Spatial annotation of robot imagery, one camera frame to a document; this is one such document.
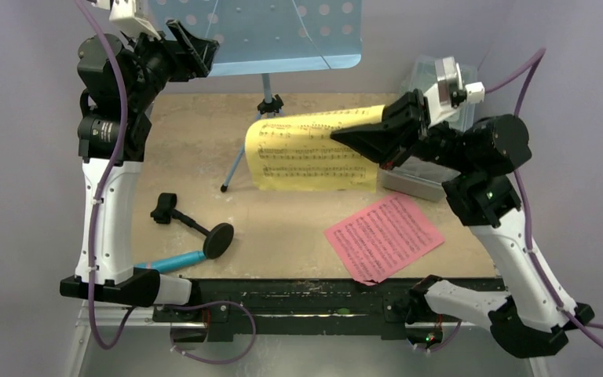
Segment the light blue music stand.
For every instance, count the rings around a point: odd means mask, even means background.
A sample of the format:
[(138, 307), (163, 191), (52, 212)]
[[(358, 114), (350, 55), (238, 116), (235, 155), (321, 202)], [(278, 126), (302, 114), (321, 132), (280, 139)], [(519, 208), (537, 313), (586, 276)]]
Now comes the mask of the light blue music stand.
[(179, 20), (194, 36), (218, 42), (213, 67), (199, 90), (221, 80), (260, 76), (256, 119), (289, 115), (271, 76), (347, 69), (362, 57), (360, 1), (155, 1), (165, 31)]

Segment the yellow sheet music page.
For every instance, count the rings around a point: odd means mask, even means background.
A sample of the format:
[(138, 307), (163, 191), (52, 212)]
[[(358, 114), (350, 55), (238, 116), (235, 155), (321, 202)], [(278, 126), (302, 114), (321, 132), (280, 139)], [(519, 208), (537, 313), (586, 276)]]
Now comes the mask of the yellow sheet music page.
[(245, 157), (262, 191), (375, 192), (378, 165), (331, 140), (331, 132), (378, 123), (384, 105), (275, 117), (254, 122)]

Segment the pink sheet music page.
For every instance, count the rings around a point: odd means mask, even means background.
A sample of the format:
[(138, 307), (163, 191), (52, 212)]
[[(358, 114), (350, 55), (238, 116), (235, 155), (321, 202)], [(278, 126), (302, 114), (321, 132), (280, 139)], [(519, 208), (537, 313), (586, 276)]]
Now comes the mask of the pink sheet music page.
[(416, 202), (390, 194), (324, 231), (358, 283), (380, 284), (445, 242)]

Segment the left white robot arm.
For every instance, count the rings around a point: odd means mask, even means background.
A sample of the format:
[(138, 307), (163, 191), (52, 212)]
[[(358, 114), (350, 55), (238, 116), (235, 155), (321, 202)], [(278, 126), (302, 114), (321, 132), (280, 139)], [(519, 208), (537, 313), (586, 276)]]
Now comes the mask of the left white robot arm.
[(178, 20), (166, 31), (139, 35), (126, 46), (115, 35), (96, 34), (79, 47), (79, 156), (86, 193), (81, 254), (64, 297), (127, 306), (172, 305), (184, 321), (200, 316), (203, 300), (190, 280), (133, 263), (134, 196), (152, 127), (148, 109), (170, 82), (210, 74), (219, 43), (189, 32)]

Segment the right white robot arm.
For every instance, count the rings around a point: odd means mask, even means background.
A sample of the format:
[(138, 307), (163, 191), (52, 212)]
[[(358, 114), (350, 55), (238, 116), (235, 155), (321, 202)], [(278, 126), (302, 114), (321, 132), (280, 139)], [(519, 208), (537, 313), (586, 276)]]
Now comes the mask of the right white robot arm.
[(550, 357), (594, 311), (563, 289), (525, 226), (521, 195), (509, 179), (532, 156), (524, 122), (505, 114), (465, 131), (448, 125), (464, 104), (483, 99), (474, 84), (449, 94), (414, 90), (386, 105), (379, 121), (335, 130), (331, 138), (384, 170), (410, 157), (455, 170), (442, 184), (448, 205), (502, 277), (504, 291), (475, 291), (430, 275), (410, 290), (406, 322), (449, 315), (488, 330), (514, 357)]

